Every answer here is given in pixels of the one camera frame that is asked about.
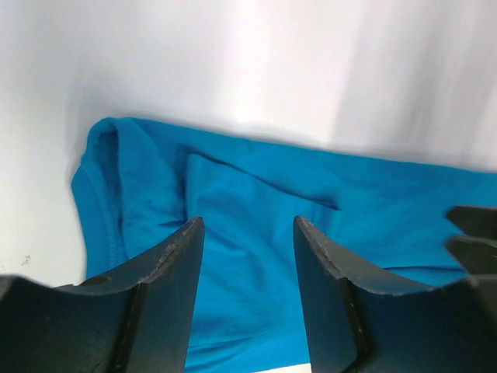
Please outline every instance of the black plastic part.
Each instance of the black plastic part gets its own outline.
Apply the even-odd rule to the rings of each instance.
[[[204,228],[163,243],[79,286],[0,277],[0,372],[182,372]]]
[[[375,266],[305,218],[295,219],[294,249],[314,373],[497,371],[493,267],[434,288]]]

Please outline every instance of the white tabletop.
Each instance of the white tabletop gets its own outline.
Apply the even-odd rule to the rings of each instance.
[[[69,182],[102,117],[497,169],[496,5],[0,0],[0,273],[82,279]]]

